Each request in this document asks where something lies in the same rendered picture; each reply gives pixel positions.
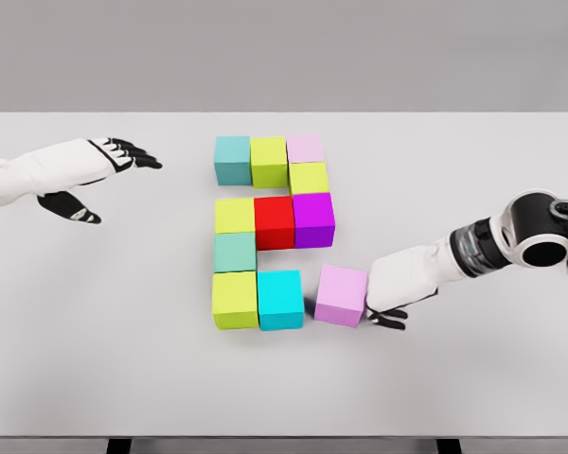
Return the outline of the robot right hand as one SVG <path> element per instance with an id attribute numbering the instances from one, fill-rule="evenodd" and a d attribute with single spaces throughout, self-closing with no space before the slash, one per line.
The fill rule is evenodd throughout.
<path id="1" fill-rule="evenodd" d="M 369 270 L 365 307 L 375 326 L 404 331 L 407 306 L 438 294 L 427 246 L 416 246 L 375 260 Z"/>

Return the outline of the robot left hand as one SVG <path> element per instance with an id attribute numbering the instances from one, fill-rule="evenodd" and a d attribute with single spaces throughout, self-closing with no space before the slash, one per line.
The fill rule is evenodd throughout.
<path id="1" fill-rule="evenodd" d="M 160 169 L 154 156 L 133 143 L 103 137 L 75 139 L 43 148 L 33 159 L 34 194 L 46 211 L 66 220 L 100 224 L 101 217 L 70 193 L 134 167 Z"/>

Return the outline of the pink cube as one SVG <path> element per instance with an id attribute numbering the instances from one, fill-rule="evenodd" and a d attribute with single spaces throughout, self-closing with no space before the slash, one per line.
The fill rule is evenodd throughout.
<path id="1" fill-rule="evenodd" d="M 364 315 L 367 272 L 324 265 L 320 272 L 314 319 L 357 327 Z"/>
<path id="2" fill-rule="evenodd" d="M 286 137 L 288 161 L 292 164 L 315 163 L 324 160 L 319 134 L 297 134 Z"/>

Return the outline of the purple cube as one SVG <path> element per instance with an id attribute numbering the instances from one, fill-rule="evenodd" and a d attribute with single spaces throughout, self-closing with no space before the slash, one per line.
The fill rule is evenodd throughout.
<path id="1" fill-rule="evenodd" d="M 296 249 L 332 246 L 336 222 L 329 192 L 293 195 L 293 213 Z"/>

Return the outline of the cyan cube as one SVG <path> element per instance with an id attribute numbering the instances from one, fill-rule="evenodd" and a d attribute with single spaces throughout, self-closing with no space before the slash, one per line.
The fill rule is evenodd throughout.
<path id="1" fill-rule="evenodd" d="M 276 331 L 303 327 L 305 306 L 299 270 L 257 274 L 260 329 Z"/>

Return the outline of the red cube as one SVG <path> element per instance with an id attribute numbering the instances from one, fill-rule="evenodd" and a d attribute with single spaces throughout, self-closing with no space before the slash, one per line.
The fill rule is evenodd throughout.
<path id="1" fill-rule="evenodd" d="M 295 223 L 291 196 L 254 199 L 255 231 L 259 251 L 294 247 Z"/>

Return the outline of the yellow-green cube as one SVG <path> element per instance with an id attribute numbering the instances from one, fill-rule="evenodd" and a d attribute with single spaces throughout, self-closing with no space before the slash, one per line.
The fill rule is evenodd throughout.
<path id="1" fill-rule="evenodd" d="M 214 273 L 212 315 L 219 330 L 259 328 L 257 273 Z"/>
<path id="2" fill-rule="evenodd" d="M 324 162 L 289 164 L 292 195 L 329 192 L 328 173 Z"/>
<path id="3" fill-rule="evenodd" d="M 256 230 L 253 198 L 217 199 L 214 214 L 216 234 L 251 233 Z"/>
<path id="4" fill-rule="evenodd" d="M 288 155 L 283 136 L 252 137 L 250 141 L 252 185 L 256 189 L 288 186 Z"/>

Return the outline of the teal cube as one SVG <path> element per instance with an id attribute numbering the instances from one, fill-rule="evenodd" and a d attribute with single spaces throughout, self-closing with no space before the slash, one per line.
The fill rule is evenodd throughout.
<path id="1" fill-rule="evenodd" d="M 218 185 L 251 185 L 249 136 L 217 136 L 214 168 Z"/>

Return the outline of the mint green cube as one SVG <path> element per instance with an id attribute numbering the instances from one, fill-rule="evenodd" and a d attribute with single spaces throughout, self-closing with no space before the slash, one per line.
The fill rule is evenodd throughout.
<path id="1" fill-rule="evenodd" d="M 214 265 L 216 273 L 255 271 L 257 248 L 254 233 L 216 234 Z"/>

